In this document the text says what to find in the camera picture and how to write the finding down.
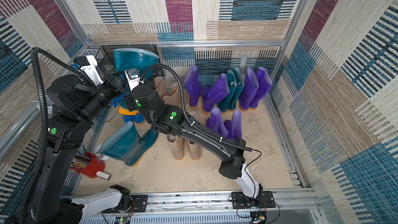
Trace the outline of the teal boot front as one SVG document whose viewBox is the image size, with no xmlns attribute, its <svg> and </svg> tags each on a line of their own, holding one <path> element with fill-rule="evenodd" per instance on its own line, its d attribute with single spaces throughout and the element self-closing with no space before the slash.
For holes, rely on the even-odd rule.
<svg viewBox="0 0 398 224">
<path fill-rule="evenodd" d="M 124 71 L 136 68 L 141 76 L 149 66 L 159 61 L 157 54 L 138 48 L 119 48 L 113 54 L 115 67 L 108 71 L 111 74 L 124 74 Z"/>
</svg>

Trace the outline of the short beige boot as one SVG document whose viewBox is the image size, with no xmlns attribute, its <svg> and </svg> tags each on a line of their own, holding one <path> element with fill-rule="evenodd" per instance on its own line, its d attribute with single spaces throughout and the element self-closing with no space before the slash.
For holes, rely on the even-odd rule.
<svg viewBox="0 0 398 224">
<path fill-rule="evenodd" d="M 168 134 L 166 140 L 172 150 L 173 157 L 176 160 L 184 158 L 184 140 L 181 137 Z"/>
</svg>

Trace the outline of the short purple boot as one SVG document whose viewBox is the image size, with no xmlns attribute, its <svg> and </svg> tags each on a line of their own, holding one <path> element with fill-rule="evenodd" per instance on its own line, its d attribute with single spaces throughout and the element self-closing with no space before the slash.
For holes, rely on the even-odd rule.
<svg viewBox="0 0 398 224">
<path fill-rule="evenodd" d="M 201 96 L 203 99 L 205 99 L 207 97 L 210 89 L 211 89 L 211 85 L 209 85 L 209 84 L 206 84 L 202 87 Z"/>
<path fill-rule="evenodd" d="M 229 93 L 227 76 L 222 73 L 211 89 L 205 99 L 203 99 L 203 109 L 205 112 L 210 112 L 211 109 L 222 101 Z"/>
</svg>

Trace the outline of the short purple boot front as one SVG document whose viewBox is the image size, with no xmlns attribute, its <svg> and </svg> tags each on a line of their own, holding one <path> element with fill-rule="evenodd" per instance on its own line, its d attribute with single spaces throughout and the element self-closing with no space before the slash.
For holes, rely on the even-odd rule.
<svg viewBox="0 0 398 224">
<path fill-rule="evenodd" d="M 205 112 L 210 112 L 211 109 L 222 101 L 229 93 L 227 76 L 222 73 L 211 89 L 205 99 L 203 99 L 203 109 Z"/>
</svg>

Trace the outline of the tall purple boot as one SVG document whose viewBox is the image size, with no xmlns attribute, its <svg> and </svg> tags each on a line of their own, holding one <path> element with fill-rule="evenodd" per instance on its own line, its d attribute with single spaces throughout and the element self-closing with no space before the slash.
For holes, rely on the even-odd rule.
<svg viewBox="0 0 398 224">
<path fill-rule="evenodd" d="M 254 110 L 258 107 L 261 99 L 263 99 L 270 91 L 273 86 L 273 82 L 268 74 L 268 71 L 264 67 L 259 67 L 256 78 L 259 83 L 259 89 L 257 90 L 253 100 L 251 101 L 249 108 Z"/>
<path fill-rule="evenodd" d="M 239 107 L 242 111 L 247 111 L 259 89 L 259 82 L 253 69 L 247 68 L 244 84 L 245 86 L 239 96 Z"/>
</svg>

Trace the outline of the beige boot front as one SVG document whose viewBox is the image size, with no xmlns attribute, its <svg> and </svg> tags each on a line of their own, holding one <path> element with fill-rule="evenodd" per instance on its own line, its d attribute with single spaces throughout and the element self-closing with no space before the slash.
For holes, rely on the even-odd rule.
<svg viewBox="0 0 398 224">
<path fill-rule="evenodd" d="M 166 96 L 166 84 L 164 77 L 157 76 L 156 78 L 154 78 L 154 85 L 155 85 L 155 90 L 160 96 L 160 98 Z"/>
</svg>

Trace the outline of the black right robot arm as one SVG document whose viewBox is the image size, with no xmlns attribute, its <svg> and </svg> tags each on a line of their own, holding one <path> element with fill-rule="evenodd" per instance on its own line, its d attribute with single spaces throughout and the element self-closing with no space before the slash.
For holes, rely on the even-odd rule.
<svg viewBox="0 0 398 224">
<path fill-rule="evenodd" d="M 248 200 L 259 204 L 263 187 L 251 176 L 244 158 L 244 152 L 252 151 L 252 148 L 246 147 L 243 139 L 234 141 L 225 138 L 190 116 L 185 109 L 183 94 L 180 95 L 181 107 L 165 104 L 156 90 L 144 82 L 145 76 L 154 68 L 164 68 L 178 78 L 171 67 L 159 63 L 149 66 L 142 73 L 136 68 L 124 71 L 128 109 L 139 111 L 159 132 L 193 141 L 215 154 L 221 160 L 219 173 L 235 180 Z"/>
</svg>

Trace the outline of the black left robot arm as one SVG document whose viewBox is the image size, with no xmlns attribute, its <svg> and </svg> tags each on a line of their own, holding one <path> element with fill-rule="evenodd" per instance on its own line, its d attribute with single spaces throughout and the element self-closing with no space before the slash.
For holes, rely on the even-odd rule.
<svg viewBox="0 0 398 224">
<path fill-rule="evenodd" d="M 39 151 L 21 207 L 5 223 L 77 224 L 89 216 L 89 207 L 62 198 L 64 182 L 95 117 L 125 91 L 125 82 L 120 76 L 108 74 L 95 85 L 84 71 L 41 48 L 32 48 L 30 55 L 40 106 Z M 69 74 L 46 88 L 39 55 L 67 68 Z"/>
</svg>

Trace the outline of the blue rain boot upright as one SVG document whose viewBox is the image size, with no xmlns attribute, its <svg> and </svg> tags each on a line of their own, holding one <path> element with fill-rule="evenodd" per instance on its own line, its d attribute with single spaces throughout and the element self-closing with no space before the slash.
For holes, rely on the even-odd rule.
<svg viewBox="0 0 398 224">
<path fill-rule="evenodd" d="M 123 95 L 120 95 L 115 99 L 111 100 L 111 105 L 114 106 L 118 111 L 118 113 L 122 115 L 122 118 L 125 122 L 131 121 L 138 123 L 138 119 L 136 118 L 138 111 L 137 110 L 131 111 L 128 109 Z"/>
</svg>

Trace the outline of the white small box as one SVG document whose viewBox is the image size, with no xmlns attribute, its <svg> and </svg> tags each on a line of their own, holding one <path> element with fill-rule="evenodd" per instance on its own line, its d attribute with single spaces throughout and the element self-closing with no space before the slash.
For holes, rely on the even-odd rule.
<svg viewBox="0 0 398 224">
<path fill-rule="evenodd" d="M 105 180 L 109 180 L 110 179 L 110 175 L 105 173 L 105 172 L 103 172 L 103 171 L 97 171 L 96 172 L 96 176 L 100 177 L 102 179 L 105 179 Z"/>
</svg>

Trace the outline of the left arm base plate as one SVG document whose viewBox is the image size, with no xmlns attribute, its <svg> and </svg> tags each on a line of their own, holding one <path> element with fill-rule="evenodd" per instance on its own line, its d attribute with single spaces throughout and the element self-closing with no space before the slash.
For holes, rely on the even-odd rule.
<svg viewBox="0 0 398 224">
<path fill-rule="evenodd" d="M 121 202 L 114 208 L 109 208 L 103 211 L 104 214 L 115 213 L 143 213 L 146 211 L 148 195 L 130 195 L 122 197 Z"/>
</svg>

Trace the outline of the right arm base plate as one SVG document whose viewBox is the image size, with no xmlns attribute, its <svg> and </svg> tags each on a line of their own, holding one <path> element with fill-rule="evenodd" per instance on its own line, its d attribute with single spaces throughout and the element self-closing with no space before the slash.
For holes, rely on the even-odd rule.
<svg viewBox="0 0 398 224">
<path fill-rule="evenodd" d="M 249 198 L 242 192 L 232 192 L 229 197 L 234 209 L 275 208 L 276 203 L 271 191 L 262 191 L 256 198 Z"/>
</svg>

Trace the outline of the aluminium front rail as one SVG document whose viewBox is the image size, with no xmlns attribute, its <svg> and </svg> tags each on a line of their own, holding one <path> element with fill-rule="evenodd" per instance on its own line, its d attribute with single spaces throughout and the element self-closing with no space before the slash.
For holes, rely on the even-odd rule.
<svg viewBox="0 0 398 224">
<path fill-rule="evenodd" d="M 119 211 L 100 198 L 71 196 L 91 208 L 82 224 L 326 224 L 311 188 L 271 189 L 259 207 L 249 207 L 237 191 L 131 194 L 131 206 Z"/>
</svg>

